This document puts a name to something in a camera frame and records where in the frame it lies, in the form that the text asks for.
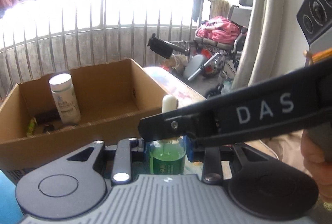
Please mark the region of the person's right hand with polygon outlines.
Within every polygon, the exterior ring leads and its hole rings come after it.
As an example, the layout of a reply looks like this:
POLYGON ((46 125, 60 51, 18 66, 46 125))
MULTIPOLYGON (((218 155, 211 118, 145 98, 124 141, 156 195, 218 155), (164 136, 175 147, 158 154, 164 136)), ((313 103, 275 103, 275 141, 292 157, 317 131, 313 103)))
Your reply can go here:
POLYGON ((305 168, 318 185, 321 199, 331 204, 331 163, 325 161, 322 149, 308 137, 306 130, 302 134, 300 151, 305 168))

